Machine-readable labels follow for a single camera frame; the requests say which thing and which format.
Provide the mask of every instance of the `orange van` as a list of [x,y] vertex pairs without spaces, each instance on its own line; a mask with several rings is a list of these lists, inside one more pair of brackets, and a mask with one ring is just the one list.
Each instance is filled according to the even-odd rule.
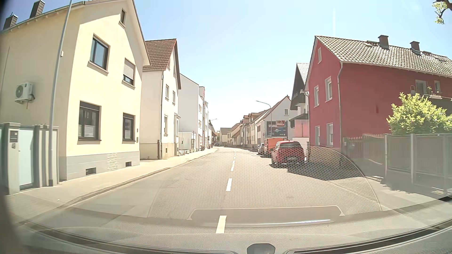
[[279,141],[284,141],[282,137],[269,137],[265,139],[264,142],[264,155],[272,154],[273,149],[275,149],[276,143]]

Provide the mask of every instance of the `red car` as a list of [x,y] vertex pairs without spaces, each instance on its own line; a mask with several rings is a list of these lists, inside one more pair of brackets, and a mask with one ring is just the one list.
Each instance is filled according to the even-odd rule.
[[302,163],[305,161],[303,147],[298,141],[279,141],[272,152],[272,165]]

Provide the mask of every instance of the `blue sky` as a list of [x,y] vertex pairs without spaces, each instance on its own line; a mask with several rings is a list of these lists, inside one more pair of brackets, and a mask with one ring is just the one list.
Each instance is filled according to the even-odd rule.
[[[10,0],[2,20],[30,15],[35,0]],[[45,0],[44,11],[68,0]],[[136,0],[146,40],[177,38],[180,71],[206,87],[216,129],[292,94],[297,62],[309,62],[315,35],[377,41],[452,58],[452,11],[436,24],[433,0]]]

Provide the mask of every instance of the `windshield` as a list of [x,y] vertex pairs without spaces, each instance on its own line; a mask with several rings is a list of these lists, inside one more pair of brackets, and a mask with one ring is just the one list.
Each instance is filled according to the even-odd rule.
[[5,218],[42,253],[448,229],[452,4],[432,2],[6,1]]

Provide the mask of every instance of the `advertisement sign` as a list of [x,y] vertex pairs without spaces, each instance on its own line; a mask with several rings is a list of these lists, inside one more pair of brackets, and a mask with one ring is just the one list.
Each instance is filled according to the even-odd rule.
[[287,121],[267,121],[267,137],[287,137]]

